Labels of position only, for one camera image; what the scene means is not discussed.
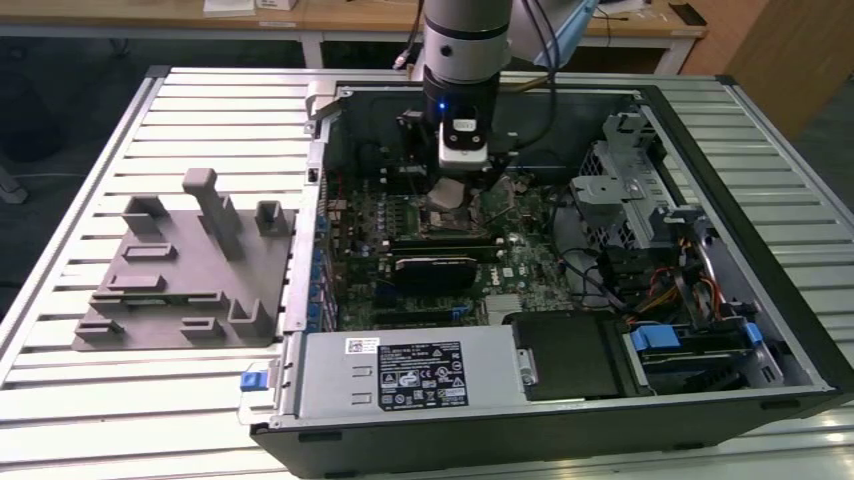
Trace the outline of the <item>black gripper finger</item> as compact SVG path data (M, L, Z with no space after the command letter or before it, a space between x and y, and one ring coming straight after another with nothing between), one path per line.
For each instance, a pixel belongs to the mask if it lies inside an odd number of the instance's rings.
M425 113L422 111L405 111L396 117L396 125L405 158L414 165L419 165L425 172L430 174L430 141L433 136Z
M485 190L493 189L519 153L521 140L517 133L495 133L487 141L490 170L485 174Z

